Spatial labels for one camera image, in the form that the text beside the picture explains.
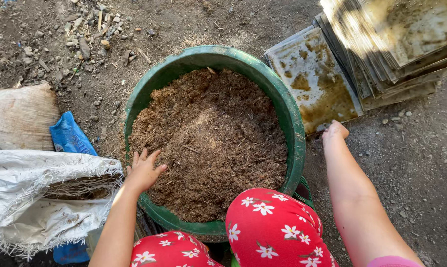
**pink sleeve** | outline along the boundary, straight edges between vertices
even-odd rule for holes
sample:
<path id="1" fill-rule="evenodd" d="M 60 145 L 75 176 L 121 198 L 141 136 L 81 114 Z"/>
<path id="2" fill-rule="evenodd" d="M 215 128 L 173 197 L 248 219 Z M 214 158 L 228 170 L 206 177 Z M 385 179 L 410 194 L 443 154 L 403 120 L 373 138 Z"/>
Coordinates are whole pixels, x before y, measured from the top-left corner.
<path id="1" fill-rule="evenodd" d="M 421 267 L 418 263 L 399 256 L 375 258 L 367 267 Z"/>

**child's arm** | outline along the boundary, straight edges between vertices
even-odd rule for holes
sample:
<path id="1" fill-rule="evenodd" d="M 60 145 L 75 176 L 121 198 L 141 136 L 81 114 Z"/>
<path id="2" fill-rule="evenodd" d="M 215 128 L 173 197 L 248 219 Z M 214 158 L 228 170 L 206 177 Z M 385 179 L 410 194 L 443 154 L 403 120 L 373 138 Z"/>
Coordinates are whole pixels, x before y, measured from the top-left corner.
<path id="1" fill-rule="evenodd" d="M 375 187 L 347 148 L 348 135 L 333 121 L 322 137 L 335 224 L 352 263 L 364 267 L 378 257 L 399 256 L 423 266 L 393 227 Z"/>
<path id="2" fill-rule="evenodd" d="M 127 166 L 128 177 L 116 195 L 108 219 L 103 227 L 97 247 L 88 264 L 89 267 L 128 267 L 131 262 L 133 236 L 136 223 L 136 202 L 139 195 L 148 190 L 157 177 L 166 170 L 161 165 L 153 170 L 154 161 L 161 151 L 146 158 L 134 153 L 133 167 Z"/>

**compost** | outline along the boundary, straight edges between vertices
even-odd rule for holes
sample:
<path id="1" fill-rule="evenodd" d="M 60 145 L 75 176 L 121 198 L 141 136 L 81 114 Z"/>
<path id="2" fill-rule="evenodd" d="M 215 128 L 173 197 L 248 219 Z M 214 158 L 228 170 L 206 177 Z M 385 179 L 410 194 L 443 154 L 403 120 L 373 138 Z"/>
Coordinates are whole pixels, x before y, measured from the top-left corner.
<path id="1" fill-rule="evenodd" d="M 151 93 L 128 141 L 132 151 L 160 149 L 168 170 L 147 191 L 187 222 L 225 221 L 250 188 L 278 189 L 288 150 L 270 98 L 247 77 L 202 69 Z"/>

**hand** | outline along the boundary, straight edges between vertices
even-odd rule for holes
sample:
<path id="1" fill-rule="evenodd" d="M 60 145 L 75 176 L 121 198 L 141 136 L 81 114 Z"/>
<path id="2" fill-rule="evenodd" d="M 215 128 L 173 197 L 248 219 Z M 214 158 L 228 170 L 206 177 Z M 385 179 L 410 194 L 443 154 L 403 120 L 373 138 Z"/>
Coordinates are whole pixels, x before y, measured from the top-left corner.
<path id="1" fill-rule="evenodd" d="M 154 185 L 157 177 L 167 169 L 167 166 L 163 164 L 153 170 L 154 162 L 159 153 L 161 153 L 161 150 L 156 150 L 146 158 L 148 155 L 146 148 L 141 155 L 135 152 L 132 167 L 126 166 L 128 177 L 123 185 L 126 185 L 127 188 L 136 191 L 138 194 L 143 193 Z"/>
<path id="2" fill-rule="evenodd" d="M 324 130 L 324 133 L 322 134 L 322 142 L 325 146 L 327 142 L 329 142 L 330 139 L 334 137 L 342 137 L 342 139 L 345 139 L 349 136 L 349 131 L 338 121 L 332 120 L 331 125 L 329 128 Z"/>

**finger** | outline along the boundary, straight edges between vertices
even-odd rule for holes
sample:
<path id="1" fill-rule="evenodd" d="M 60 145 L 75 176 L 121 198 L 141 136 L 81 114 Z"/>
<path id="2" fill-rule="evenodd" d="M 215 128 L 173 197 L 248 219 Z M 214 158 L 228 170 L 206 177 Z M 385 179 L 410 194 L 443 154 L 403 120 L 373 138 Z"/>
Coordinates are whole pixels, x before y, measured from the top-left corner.
<path id="1" fill-rule="evenodd" d="M 149 155 L 148 160 L 151 161 L 151 164 L 154 165 L 154 162 L 156 161 L 157 156 L 161 153 L 161 150 L 156 150 L 153 152 L 153 154 Z"/>
<path id="2" fill-rule="evenodd" d="M 139 159 L 145 161 L 147 156 L 148 156 L 148 150 L 145 148 L 143 149 L 143 153 L 141 153 L 141 156 L 139 156 Z"/>
<path id="3" fill-rule="evenodd" d="M 161 166 L 155 168 L 155 169 L 154 169 L 154 172 L 155 172 L 158 176 L 160 176 L 161 173 L 163 173 L 166 169 L 167 169 L 167 165 L 166 165 L 166 164 L 163 164 L 163 165 L 161 165 Z"/>
<path id="4" fill-rule="evenodd" d="M 134 154 L 134 156 L 133 156 L 133 164 L 132 164 L 132 166 L 134 168 L 134 167 L 136 167 L 137 161 L 139 160 L 139 153 L 137 151 L 135 151 L 133 154 Z"/>

